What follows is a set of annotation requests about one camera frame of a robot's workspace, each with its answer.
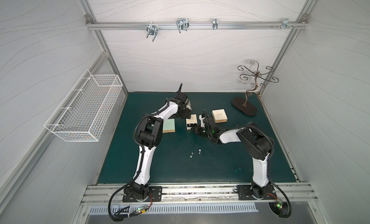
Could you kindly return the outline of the mint green jewelry box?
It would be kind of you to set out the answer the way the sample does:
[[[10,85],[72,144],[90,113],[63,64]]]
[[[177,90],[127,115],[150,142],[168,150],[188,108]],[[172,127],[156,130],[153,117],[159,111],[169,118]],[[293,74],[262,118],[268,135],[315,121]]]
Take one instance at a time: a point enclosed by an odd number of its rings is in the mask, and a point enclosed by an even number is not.
[[[168,119],[163,123],[163,133],[175,132],[175,119]]]

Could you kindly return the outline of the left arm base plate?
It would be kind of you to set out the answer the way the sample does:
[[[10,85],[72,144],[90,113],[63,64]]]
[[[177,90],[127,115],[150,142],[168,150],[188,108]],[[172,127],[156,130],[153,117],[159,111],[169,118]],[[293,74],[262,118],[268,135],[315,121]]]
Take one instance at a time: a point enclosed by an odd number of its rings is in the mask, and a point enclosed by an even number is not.
[[[123,202],[160,202],[162,186],[128,186],[123,190]]]

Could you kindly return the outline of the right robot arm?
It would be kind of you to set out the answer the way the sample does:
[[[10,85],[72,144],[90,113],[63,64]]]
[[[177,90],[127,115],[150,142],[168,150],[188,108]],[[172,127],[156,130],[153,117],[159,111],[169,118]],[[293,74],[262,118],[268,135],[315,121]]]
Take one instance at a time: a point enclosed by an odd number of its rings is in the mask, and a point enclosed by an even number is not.
[[[242,126],[220,129],[215,119],[208,116],[206,111],[199,115],[199,120],[200,124],[191,128],[195,135],[205,137],[213,144],[243,144],[252,158],[251,190],[263,194],[272,185],[270,165],[275,151],[274,140],[253,121]]]

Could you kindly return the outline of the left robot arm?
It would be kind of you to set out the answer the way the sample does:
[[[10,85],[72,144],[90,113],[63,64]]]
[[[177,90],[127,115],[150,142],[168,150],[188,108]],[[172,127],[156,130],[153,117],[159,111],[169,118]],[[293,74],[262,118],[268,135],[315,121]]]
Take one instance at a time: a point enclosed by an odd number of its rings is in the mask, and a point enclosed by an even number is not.
[[[139,159],[136,173],[129,182],[128,191],[136,200],[145,200],[149,194],[150,168],[154,152],[162,140],[163,126],[169,119],[191,118],[191,102],[182,92],[180,84],[174,98],[167,98],[166,103],[153,113],[144,115],[134,129],[133,139],[139,145]]]

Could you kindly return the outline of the small cream jewelry box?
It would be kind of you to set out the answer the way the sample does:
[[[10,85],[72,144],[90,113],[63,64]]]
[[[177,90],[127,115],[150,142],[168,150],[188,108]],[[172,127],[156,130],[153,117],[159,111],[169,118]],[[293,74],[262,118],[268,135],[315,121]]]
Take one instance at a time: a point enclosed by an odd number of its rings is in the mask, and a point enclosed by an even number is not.
[[[191,130],[192,127],[196,126],[198,124],[197,115],[192,114],[189,119],[186,119],[186,127],[187,130]]]

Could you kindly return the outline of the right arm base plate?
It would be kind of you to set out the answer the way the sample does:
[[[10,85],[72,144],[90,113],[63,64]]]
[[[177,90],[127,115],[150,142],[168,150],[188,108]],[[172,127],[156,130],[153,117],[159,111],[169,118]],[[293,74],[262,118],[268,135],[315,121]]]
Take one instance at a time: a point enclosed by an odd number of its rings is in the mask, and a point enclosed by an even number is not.
[[[233,192],[238,195],[239,200],[276,200],[275,188],[271,183],[264,187],[256,184],[237,185]]]

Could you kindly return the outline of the large cream jewelry box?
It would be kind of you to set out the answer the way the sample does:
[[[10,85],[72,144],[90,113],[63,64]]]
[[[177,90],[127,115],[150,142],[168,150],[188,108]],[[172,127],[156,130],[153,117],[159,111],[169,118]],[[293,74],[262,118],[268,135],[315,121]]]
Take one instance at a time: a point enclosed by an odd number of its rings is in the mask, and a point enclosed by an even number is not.
[[[212,111],[212,117],[215,123],[227,122],[228,118],[224,109],[218,109]]]

